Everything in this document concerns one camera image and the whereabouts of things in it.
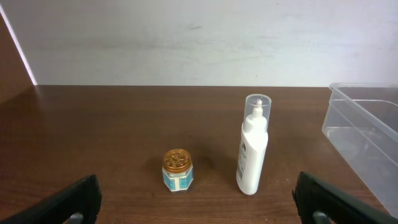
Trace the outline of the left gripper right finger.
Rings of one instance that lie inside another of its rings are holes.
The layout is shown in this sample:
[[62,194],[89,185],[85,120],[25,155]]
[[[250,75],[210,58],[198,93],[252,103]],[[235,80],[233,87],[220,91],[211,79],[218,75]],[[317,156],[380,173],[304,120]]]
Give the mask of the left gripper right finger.
[[292,196],[302,223],[397,224],[383,213],[309,172],[298,175]]

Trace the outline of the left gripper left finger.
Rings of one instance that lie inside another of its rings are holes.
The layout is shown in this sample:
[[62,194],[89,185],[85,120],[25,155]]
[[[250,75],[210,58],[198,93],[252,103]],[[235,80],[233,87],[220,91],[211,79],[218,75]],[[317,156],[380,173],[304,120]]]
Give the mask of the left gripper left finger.
[[101,200],[97,176],[87,175],[1,223],[63,223],[79,213],[82,223],[94,224],[100,212]]

